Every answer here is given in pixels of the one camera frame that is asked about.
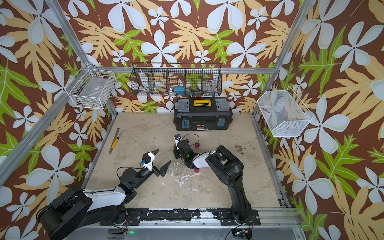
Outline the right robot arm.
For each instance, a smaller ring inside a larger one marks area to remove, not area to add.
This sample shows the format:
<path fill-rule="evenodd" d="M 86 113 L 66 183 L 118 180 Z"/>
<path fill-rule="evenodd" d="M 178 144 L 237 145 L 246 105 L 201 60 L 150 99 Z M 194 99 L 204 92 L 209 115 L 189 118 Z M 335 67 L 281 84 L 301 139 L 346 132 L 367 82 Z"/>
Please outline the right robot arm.
<path fill-rule="evenodd" d="M 243 185 L 244 164 L 235 155 L 224 146 L 198 154 L 191 149 L 188 140 L 175 141 L 173 151 L 175 158 L 181 159 L 189 169 L 197 171 L 202 168 L 211 168 L 229 190 L 234 220 L 239 224 L 246 221 L 252 207 Z"/>

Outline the yellow handled metal file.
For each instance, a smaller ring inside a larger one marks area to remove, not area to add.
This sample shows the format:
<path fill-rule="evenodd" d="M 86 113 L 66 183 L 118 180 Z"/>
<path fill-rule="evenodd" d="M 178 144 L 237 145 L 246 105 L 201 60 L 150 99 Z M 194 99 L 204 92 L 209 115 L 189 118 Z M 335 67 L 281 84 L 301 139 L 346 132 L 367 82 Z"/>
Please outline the yellow handled metal file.
<path fill-rule="evenodd" d="M 109 150 L 109 154 L 111 154 L 113 152 L 114 148 L 116 147 L 116 145 L 119 141 L 119 133 L 120 133 L 120 128 L 117 128 L 113 142 L 112 142 L 112 145 L 111 145 L 110 150 Z"/>

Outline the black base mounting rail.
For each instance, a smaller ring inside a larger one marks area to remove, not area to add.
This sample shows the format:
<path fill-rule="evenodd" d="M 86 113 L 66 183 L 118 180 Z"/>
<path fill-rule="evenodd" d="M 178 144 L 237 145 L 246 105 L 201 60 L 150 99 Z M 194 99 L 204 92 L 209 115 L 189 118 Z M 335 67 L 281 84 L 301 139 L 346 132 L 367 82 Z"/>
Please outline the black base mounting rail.
<path fill-rule="evenodd" d="M 122 224 L 128 222 L 129 226 L 139 226 L 145 221 L 160 222 L 168 221 L 172 223 L 178 222 L 214 222 L 218 221 L 221 226 L 240 225 L 235 220 L 235 212 L 231 208 L 197 208 L 197 209 L 147 209 L 147 208 L 128 208 L 119 210 L 117 216 L 112 220 L 102 221 L 106 224 Z"/>

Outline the black toolbox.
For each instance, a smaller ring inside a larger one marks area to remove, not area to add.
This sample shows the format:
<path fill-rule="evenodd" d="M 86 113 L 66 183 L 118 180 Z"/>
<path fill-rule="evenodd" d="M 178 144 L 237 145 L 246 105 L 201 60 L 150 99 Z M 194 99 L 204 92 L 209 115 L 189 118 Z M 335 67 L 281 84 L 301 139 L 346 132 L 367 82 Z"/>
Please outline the black toolbox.
<path fill-rule="evenodd" d="M 227 130 L 233 122 L 233 111 L 225 97 L 179 99 L 173 122 L 179 132 Z"/>

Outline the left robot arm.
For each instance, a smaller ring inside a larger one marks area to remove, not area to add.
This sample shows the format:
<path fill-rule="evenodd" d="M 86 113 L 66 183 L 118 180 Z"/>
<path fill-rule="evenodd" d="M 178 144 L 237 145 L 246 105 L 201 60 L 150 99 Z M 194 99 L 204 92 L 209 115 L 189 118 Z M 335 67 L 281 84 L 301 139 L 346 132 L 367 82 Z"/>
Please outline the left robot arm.
<path fill-rule="evenodd" d="M 150 176 L 165 176 L 170 162 L 161 168 L 154 165 L 154 150 L 143 154 L 139 169 L 127 167 L 120 183 L 105 190 L 85 190 L 71 187 L 60 197 L 41 209 L 36 220 L 51 240 L 62 240 L 76 229 L 92 224 L 124 227 L 130 217 L 126 204 L 137 195 L 138 189 Z"/>

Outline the blue object in basket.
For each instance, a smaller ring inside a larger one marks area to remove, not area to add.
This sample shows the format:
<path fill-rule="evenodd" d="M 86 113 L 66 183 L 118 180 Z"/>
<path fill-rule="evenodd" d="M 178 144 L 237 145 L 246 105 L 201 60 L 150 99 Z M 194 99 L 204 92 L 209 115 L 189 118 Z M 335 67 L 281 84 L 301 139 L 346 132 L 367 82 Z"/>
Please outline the blue object in basket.
<path fill-rule="evenodd" d="M 178 96 L 183 96 L 185 94 L 185 89 L 183 87 L 177 87 L 177 88 L 174 89 L 174 92 Z"/>

